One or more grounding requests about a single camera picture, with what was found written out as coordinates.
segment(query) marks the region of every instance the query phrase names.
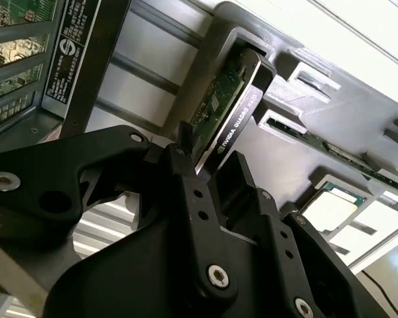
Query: screw hole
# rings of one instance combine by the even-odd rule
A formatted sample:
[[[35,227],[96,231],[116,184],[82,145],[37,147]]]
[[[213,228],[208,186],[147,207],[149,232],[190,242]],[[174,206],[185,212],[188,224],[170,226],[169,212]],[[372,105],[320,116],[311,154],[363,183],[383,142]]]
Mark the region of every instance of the screw hole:
[[[206,214],[206,213],[203,212],[203,211],[199,211],[198,215],[199,215],[199,218],[201,218],[201,219],[204,220],[204,221],[207,221],[207,220],[210,218],[210,217],[208,216],[208,214]]]
[[[61,191],[44,192],[38,203],[43,210],[53,214],[65,213],[72,206],[71,198]]]
[[[135,142],[142,142],[143,137],[139,136],[138,134],[132,133],[130,134],[131,139],[133,139]]]
[[[193,193],[195,194],[196,197],[204,197],[202,192],[200,192],[199,190],[194,190]]]
[[[182,149],[176,148],[175,152],[177,154],[181,154],[182,156],[186,156],[186,153]]]
[[[293,254],[290,252],[290,250],[285,251],[286,256],[289,257],[291,260],[293,259]]]
[[[0,177],[0,184],[8,186],[9,184],[12,184],[12,180],[8,177]]]
[[[310,313],[310,311],[308,310],[308,308],[306,307],[306,305],[301,304],[301,305],[300,305],[300,308],[302,309],[302,311],[303,311],[304,313],[306,313],[306,314],[309,314],[309,313]]]

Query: gray plastic housing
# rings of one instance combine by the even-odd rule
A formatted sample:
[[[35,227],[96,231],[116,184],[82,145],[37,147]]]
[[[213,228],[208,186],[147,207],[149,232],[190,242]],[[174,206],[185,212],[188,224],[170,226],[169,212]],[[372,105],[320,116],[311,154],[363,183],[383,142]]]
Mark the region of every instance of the gray plastic housing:
[[[309,176],[319,167],[336,172],[373,195],[386,191],[349,167],[299,142],[264,131],[255,122],[259,123],[271,110],[280,118],[289,119],[290,125],[302,127],[347,152],[361,157],[369,153],[372,158],[382,159],[380,171],[398,176],[398,144],[383,135],[398,119],[398,103],[233,3],[222,3],[216,9],[163,126],[165,136],[172,136],[179,121],[190,120],[234,44],[255,47],[265,55],[276,67],[279,81],[274,83],[282,83],[278,87],[270,85],[272,91],[267,91],[260,104],[261,118],[256,111],[255,120],[248,122],[233,146],[233,150],[245,154],[255,183],[269,191],[279,207],[296,201],[310,186]],[[346,48],[345,54],[351,54],[351,48]],[[313,91],[299,98],[295,91],[283,91],[300,62],[335,83],[328,94],[330,100],[319,98],[324,96]]]

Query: black metal bracket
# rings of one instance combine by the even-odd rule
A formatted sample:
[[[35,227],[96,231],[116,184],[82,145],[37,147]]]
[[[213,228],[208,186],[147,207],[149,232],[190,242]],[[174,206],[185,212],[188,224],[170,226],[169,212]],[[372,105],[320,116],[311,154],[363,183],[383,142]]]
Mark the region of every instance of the black metal bracket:
[[[0,239],[62,243],[84,211],[122,194],[115,190],[121,178],[136,184],[136,167],[148,149],[141,133],[118,126],[0,153],[0,182],[13,182],[7,174],[20,182],[13,191],[0,191]]]
[[[162,149],[113,127],[0,154],[0,239],[13,244],[50,250],[90,207],[141,194],[139,230],[61,276],[44,318],[127,308],[133,317],[387,318],[305,218],[281,219],[243,155],[206,184],[186,136]]]

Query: electronic components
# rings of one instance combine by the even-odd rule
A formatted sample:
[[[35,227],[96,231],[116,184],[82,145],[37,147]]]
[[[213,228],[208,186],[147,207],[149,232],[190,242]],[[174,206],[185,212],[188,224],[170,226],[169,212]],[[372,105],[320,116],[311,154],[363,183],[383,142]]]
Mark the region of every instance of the electronic components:
[[[359,173],[364,175],[367,178],[371,178],[376,182],[383,184],[387,189],[392,191],[393,193],[398,193],[398,175],[395,172],[389,172],[389,177],[380,174],[375,171],[373,166],[375,164],[369,164],[364,159],[361,159],[345,150],[340,149],[339,147],[330,144],[329,142],[321,139],[318,136],[315,136],[309,132],[305,132],[300,134],[296,130],[277,122],[274,119],[268,119],[268,125],[275,129],[277,132],[285,134],[294,140],[297,140],[311,148],[341,162],[342,164],[347,165],[348,167],[357,170]]]
[[[43,53],[47,40],[48,36],[44,35],[0,43],[0,66]]]
[[[14,91],[26,84],[38,80],[41,74],[42,64],[39,64],[29,70],[23,71],[15,76],[0,81],[0,97],[11,91]]]
[[[0,0],[0,27],[49,21],[56,0]]]
[[[196,171],[208,175],[218,169],[275,75],[270,63],[252,49],[232,59],[214,77],[190,121]]]
[[[204,102],[190,122],[196,134],[194,161],[199,160],[244,83],[241,74],[238,74],[231,66],[224,66],[221,72],[215,76],[208,88]]]
[[[330,232],[351,216],[366,199],[332,182],[326,182],[306,204],[302,214],[317,231]]]

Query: silver metal surface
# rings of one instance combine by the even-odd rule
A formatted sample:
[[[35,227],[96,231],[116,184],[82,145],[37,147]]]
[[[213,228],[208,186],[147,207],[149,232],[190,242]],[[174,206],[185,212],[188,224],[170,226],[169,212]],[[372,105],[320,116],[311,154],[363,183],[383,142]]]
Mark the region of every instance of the silver metal surface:
[[[297,221],[301,224],[301,225],[306,225],[306,221],[303,217],[301,217],[300,215],[297,216]]]
[[[42,109],[33,109],[22,120],[20,118],[15,120],[17,123],[9,125],[11,128],[1,127],[3,132],[0,132],[0,152],[37,144],[62,124],[60,117]],[[32,128],[36,128],[38,133],[33,134]]]
[[[208,279],[212,285],[221,289],[227,288],[229,284],[226,271],[218,265],[211,265],[208,268]]]
[[[175,83],[172,83],[159,74],[148,70],[144,66],[130,60],[118,52],[113,53],[111,63],[173,95],[177,95],[177,92],[180,89],[180,86]]]
[[[141,0],[134,0],[130,11],[195,48],[202,41],[201,36]]]
[[[153,134],[157,134],[159,132],[159,126],[101,97],[97,98],[96,107],[110,115],[127,121],[127,124],[130,123],[132,125],[138,126],[142,129],[145,129],[146,131],[150,131]]]
[[[264,195],[265,199],[271,200],[271,195],[270,193],[266,192],[265,190],[262,191],[262,194]]]
[[[305,300],[303,300],[301,298],[296,298],[295,306],[297,307],[300,315],[303,316],[304,318],[313,318],[314,317],[314,313],[312,312],[310,305]]]
[[[6,295],[5,293],[0,294],[0,318],[4,316],[7,308],[11,305],[13,297]]]
[[[143,141],[143,139],[139,135],[134,134],[134,133],[131,134],[130,137],[131,137],[131,139],[133,139],[136,142],[142,142]]]
[[[21,186],[21,179],[10,172],[0,172],[0,191],[7,192],[16,190]]]

